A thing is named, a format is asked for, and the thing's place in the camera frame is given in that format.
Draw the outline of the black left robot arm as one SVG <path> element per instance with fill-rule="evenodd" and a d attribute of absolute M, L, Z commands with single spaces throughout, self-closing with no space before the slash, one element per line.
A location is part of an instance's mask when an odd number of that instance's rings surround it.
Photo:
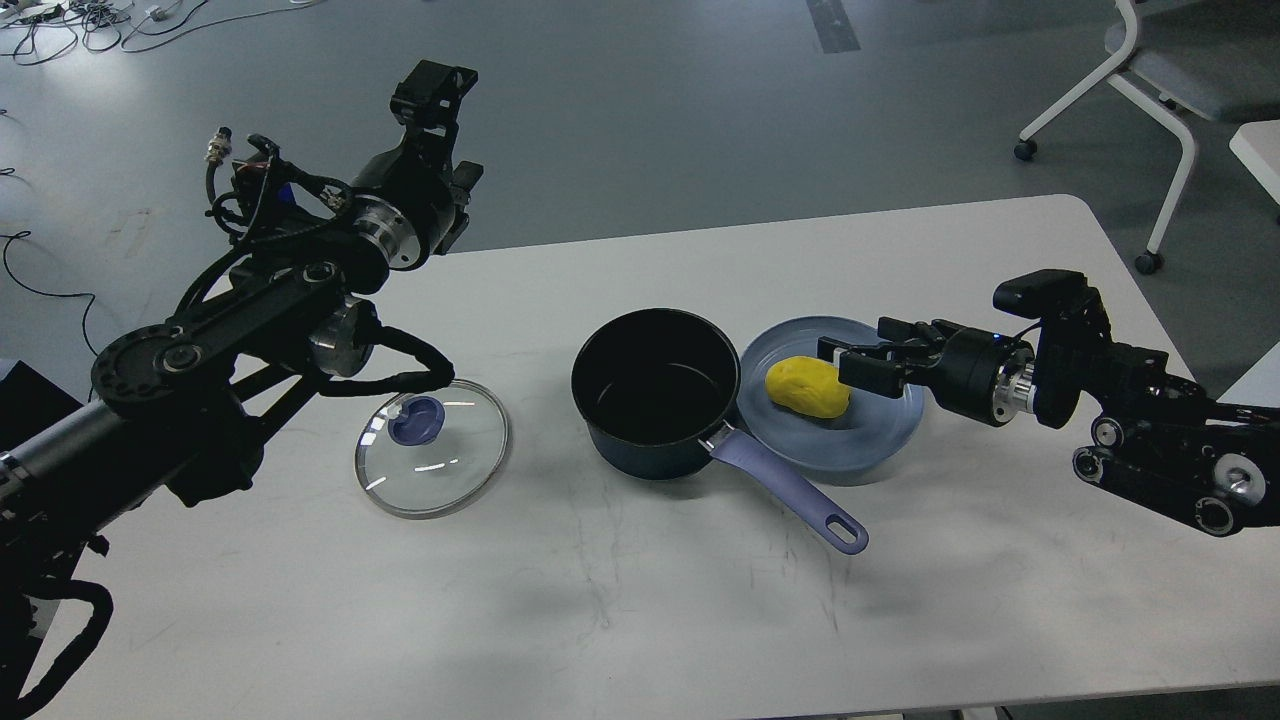
<path fill-rule="evenodd" d="M 401 141 L 351 182 L 251 135 L 207 214 L 230 247 L 175 311 L 93 360 L 97 398 L 3 454 L 3 716 L 46 707 L 102 639 L 109 591 L 77 580 L 104 529 L 168 488 L 183 505 L 248 489 L 266 443 L 311 398 L 422 393 L 454 379 L 371 302 L 393 272 L 445 254 L 483 177 L 454 163 L 477 72 L 422 60 L 393 92 Z"/>

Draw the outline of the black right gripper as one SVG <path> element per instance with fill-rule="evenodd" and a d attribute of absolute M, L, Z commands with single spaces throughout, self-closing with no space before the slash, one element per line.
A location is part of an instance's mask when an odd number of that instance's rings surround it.
<path fill-rule="evenodd" d="M 877 345 L 820 336 L 818 357 L 837 368 L 844 386 L 887 398 L 924 386 L 940 407 L 991 427 L 1034 411 L 1036 354 L 1016 336 L 891 316 L 879 318 L 877 334 Z"/>

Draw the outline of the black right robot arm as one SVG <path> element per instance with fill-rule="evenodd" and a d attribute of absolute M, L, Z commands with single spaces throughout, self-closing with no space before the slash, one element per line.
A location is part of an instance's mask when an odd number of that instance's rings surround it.
<path fill-rule="evenodd" d="M 1060 429 L 1083 395 L 1100 406 L 1075 475 L 1212 537 L 1276 527 L 1277 410 L 1224 404 L 1169 373 L 1169 355 L 1114 340 L 1084 274 L 1042 269 L 1000 284 L 993 305 L 1038 340 L 937 319 L 879 319 L 877 345 L 823 336 L 818 356 L 855 389 L 899 398 L 928 388 L 946 411 L 989 427 L 1019 413 Z"/>

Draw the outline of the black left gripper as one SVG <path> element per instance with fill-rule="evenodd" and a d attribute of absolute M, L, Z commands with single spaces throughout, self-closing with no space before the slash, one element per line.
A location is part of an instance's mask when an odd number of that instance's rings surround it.
<path fill-rule="evenodd" d="M 467 67 L 421 60 L 389 102 L 404 140 L 355 177 L 353 228 L 393 272 L 447 255 L 470 225 L 468 205 L 484 165 L 452 161 L 461 102 L 479 81 Z"/>

